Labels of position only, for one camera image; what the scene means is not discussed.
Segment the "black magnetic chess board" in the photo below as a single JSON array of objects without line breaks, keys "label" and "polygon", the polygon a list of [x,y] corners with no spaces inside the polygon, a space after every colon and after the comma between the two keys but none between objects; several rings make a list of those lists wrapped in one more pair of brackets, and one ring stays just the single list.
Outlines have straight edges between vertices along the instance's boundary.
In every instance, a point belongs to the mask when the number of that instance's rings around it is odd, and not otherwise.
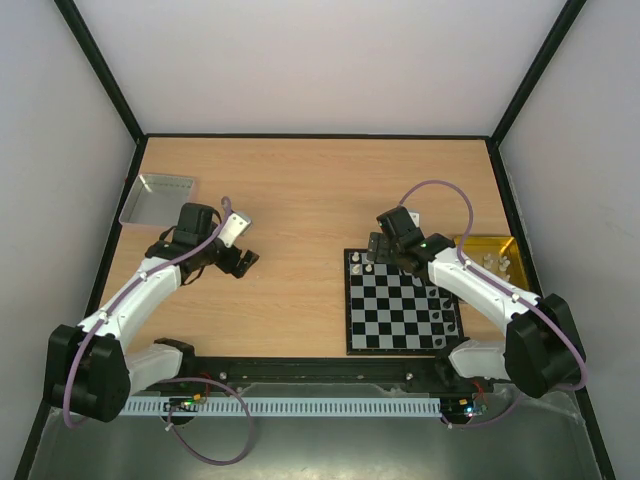
[{"label": "black magnetic chess board", "polygon": [[458,298],[449,291],[370,262],[364,249],[346,249],[343,260],[347,354],[435,355],[464,337]]}]

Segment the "gold metal tin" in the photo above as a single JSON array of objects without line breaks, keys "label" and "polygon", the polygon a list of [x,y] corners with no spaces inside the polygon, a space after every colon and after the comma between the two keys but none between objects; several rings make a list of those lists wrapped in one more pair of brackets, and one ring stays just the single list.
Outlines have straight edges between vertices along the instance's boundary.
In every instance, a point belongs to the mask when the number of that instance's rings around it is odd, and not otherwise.
[{"label": "gold metal tin", "polygon": [[463,252],[480,266],[524,290],[530,284],[516,239],[512,236],[469,236]]}]

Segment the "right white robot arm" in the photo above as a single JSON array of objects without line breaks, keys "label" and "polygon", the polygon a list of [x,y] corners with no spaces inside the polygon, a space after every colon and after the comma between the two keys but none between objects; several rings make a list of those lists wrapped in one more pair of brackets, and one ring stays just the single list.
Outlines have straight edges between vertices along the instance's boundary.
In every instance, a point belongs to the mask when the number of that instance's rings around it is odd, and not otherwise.
[{"label": "right white robot arm", "polygon": [[498,342],[473,339],[445,350],[436,379],[455,392],[471,378],[506,381],[529,397],[553,389],[579,390],[587,380],[586,355],[569,304],[523,290],[466,257],[453,240],[425,236],[409,211],[397,206],[376,219],[367,257],[441,287],[488,318]]}]

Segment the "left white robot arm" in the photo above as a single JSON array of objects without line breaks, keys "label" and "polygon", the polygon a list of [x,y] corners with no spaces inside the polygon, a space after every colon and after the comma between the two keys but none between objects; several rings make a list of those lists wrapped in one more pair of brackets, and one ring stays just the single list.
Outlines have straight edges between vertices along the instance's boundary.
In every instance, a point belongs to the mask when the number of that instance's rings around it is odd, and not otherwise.
[{"label": "left white robot arm", "polygon": [[236,278],[258,255],[236,247],[252,226],[233,210],[186,203],[176,225],[145,253],[133,276],[114,296],[75,327],[58,326],[48,340],[43,398],[61,410],[66,426],[87,419],[110,422],[128,398],[178,376],[192,346],[161,339],[134,354],[127,349],[156,308],[179,288],[199,279],[209,266]]}]

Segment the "silver metal tray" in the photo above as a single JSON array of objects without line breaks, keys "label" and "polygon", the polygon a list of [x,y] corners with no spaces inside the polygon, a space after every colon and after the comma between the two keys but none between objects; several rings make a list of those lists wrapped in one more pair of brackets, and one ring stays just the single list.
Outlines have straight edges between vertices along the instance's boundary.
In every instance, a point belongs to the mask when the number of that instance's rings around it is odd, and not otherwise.
[{"label": "silver metal tray", "polygon": [[181,208],[195,198],[196,179],[186,176],[141,173],[119,215],[123,227],[168,229],[176,224]]}]

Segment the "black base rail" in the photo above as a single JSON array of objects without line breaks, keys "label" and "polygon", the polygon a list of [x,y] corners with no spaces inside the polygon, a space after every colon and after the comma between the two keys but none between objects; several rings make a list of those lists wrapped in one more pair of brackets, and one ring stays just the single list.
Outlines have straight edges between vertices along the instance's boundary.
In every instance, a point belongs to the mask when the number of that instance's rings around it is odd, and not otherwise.
[{"label": "black base rail", "polygon": [[400,388],[409,393],[453,397],[492,393],[494,382],[484,378],[444,379],[440,362],[431,357],[346,358],[233,358],[195,357],[179,374],[176,385],[157,382],[160,391],[197,388],[185,378],[210,378],[232,387],[253,384],[372,384],[383,389]]}]

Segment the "black frame enclosure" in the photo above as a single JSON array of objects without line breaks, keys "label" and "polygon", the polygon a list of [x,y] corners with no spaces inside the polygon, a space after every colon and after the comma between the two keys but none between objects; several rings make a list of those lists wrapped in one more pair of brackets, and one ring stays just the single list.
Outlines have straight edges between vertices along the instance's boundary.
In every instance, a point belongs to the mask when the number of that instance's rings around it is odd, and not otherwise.
[{"label": "black frame enclosure", "polygon": [[[91,68],[93,69],[97,79],[100,81],[104,91],[109,96],[117,113],[123,121],[125,127],[129,131],[134,140],[136,149],[131,159],[130,168],[123,184],[123,193],[120,196],[116,213],[120,213],[124,205],[125,194],[128,194],[133,185],[134,173],[137,174],[142,161],[142,154],[145,151],[149,138],[268,138],[268,139],[340,139],[340,140],[484,140],[488,149],[489,158],[496,178],[498,190],[503,203],[509,228],[512,234],[515,234],[519,246],[524,250],[525,273],[529,280],[533,280],[535,288],[540,289],[537,272],[533,265],[532,255],[529,245],[525,239],[524,226],[520,214],[516,212],[516,204],[514,194],[509,181],[504,162],[501,157],[499,146],[506,138],[507,133],[513,126],[516,118],[522,111],[526,101],[534,91],[545,69],[553,59],[558,48],[561,46],[564,38],[570,31],[572,25],[583,9],[587,1],[566,1],[560,10],[556,20],[554,21],[549,33],[546,35],[544,42],[538,50],[534,60],[532,61],[526,75],[523,77],[516,93],[508,104],[505,113],[500,119],[498,126],[490,136],[482,135],[426,135],[426,134],[294,134],[294,133],[143,133],[139,123],[135,119],[135,115],[127,103],[114,75],[112,74],[104,56],[102,55],[89,27],[87,26],[82,14],[80,13],[74,1],[54,1],[57,10],[60,12],[70,32],[73,34],[76,43],[82,49],[83,54]],[[113,256],[115,253],[115,243],[119,239],[121,227],[116,227],[116,219],[112,222],[108,240],[101,257],[98,273],[91,291],[91,296],[87,304],[88,307],[97,306],[97,295],[102,293],[106,284],[106,274],[111,267]],[[588,391],[585,388],[579,390],[576,394],[578,406],[582,414],[586,414],[586,427],[592,450],[594,452],[596,464],[602,479],[616,479],[615,473],[609,459],[608,452],[604,440],[602,438],[596,415],[589,398]],[[29,479],[32,471],[36,454],[41,445],[42,434],[47,420],[50,418],[51,408],[45,401],[41,401],[35,415],[33,425],[27,438],[23,453],[18,463],[16,473],[13,479]]]}]

